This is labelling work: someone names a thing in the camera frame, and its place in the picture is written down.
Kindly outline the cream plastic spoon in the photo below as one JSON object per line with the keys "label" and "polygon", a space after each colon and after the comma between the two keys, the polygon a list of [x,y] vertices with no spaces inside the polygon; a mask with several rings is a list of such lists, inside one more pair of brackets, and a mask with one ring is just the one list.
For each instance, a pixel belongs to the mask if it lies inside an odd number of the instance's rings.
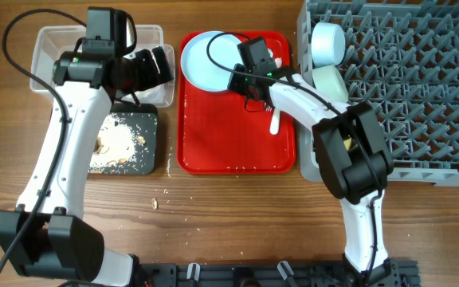
{"label": "cream plastic spoon", "polygon": [[270,124],[270,133],[272,135],[276,135],[279,132],[279,127],[280,127],[280,111],[278,109],[273,110],[273,116],[271,119],[271,124]]}

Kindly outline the pink plastic fork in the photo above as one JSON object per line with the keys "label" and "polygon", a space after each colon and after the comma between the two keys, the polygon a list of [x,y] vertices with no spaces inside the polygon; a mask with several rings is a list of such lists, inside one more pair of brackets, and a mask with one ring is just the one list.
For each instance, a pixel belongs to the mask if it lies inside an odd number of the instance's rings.
{"label": "pink plastic fork", "polygon": [[[269,51],[269,55],[274,59],[277,68],[280,68],[282,66],[282,59],[280,57],[274,57],[273,51],[271,49],[268,49],[268,51]],[[265,110],[267,112],[272,112],[273,109],[274,107],[270,103],[267,103],[265,105]]]}

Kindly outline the light blue plastic bowl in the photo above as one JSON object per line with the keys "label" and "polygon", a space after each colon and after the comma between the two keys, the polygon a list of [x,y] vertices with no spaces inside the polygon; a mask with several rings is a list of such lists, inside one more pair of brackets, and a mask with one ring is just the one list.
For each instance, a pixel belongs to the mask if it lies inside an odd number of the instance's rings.
{"label": "light blue plastic bowl", "polygon": [[339,65],[346,51],[343,29],[332,23],[317,23],[312,31],[311,50],[315,67]]}

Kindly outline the yellow plastic cup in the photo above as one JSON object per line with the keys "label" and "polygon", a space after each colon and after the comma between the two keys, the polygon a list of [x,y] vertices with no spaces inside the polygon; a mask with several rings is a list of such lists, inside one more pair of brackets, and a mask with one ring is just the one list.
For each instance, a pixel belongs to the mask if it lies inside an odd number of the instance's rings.
{"label": "yellow plastic cup", "polygon": [[352,145],[352,138],[345,139],[343,143],[344,143],[344,147],[346,148],[346,150],[349,151]]}

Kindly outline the green plastic bowl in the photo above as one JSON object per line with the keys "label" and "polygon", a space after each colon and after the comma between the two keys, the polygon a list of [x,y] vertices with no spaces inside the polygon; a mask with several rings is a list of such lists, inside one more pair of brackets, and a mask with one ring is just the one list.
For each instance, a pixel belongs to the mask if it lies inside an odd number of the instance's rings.
{"label": "green plastic bowl", "polygon": [[312,70],[314,87],[325,96],[338,102],[348,102],[349,95],[339,70],[334,65]]}

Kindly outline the light blue plastic plate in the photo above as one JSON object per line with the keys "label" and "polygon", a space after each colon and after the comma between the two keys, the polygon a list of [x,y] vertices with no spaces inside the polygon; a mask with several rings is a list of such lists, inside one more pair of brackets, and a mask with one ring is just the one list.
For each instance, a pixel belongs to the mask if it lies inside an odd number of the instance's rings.
{"label": "light blue plastic plate", "polygon": [[[181,69],[184,77],[195,87],[205,92],[227,90],[231,73],[217,67],[207,56],[209,41],[221,31],[207,31],[190,39],[182,50]],[[210,56],[220,65],[234,69],[241,64],[237,45],[241,40],[231,34],[217,37],[210,44]]]}

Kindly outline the rice and food scraps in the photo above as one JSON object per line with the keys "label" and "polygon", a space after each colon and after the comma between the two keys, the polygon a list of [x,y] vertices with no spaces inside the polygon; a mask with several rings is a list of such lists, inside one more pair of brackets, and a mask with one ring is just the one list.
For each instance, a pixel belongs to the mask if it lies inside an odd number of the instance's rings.
{"label": "rice and food scraps", "polygon": [[158,126],[154,113],[110,113],[100,128],[88,172],[149,175],[155,169]]}

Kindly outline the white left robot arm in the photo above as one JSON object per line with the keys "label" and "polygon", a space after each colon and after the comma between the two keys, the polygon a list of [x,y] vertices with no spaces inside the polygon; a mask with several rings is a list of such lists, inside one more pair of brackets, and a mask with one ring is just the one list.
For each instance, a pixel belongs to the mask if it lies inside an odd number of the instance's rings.
{"label": "white left robot arm", "polygon": [[53,66],[53,112],[34,176],[12,211],[0,210],[0,273],[9,262],[25,277],[106,286],[142,286],[135,255],[106,248],[83,220],[84,188],[99,130],[118,91],[172,80],[162,47],[132,59],[64,52]]}

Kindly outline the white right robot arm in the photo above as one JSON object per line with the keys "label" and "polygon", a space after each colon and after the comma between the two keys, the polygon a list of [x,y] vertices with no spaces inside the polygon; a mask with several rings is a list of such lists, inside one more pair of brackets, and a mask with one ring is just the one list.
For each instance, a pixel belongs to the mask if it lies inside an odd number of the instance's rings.
{"label": "white right robot arm", "polygon": [[394,169],[374,109],[333,100],[288,66],[252,70],[237,64],[230,72],[229,90],[264,101],[311,129],[321,178],[342,207],[343,257],[356,277],[371,279],[388,259],[381,208]]}

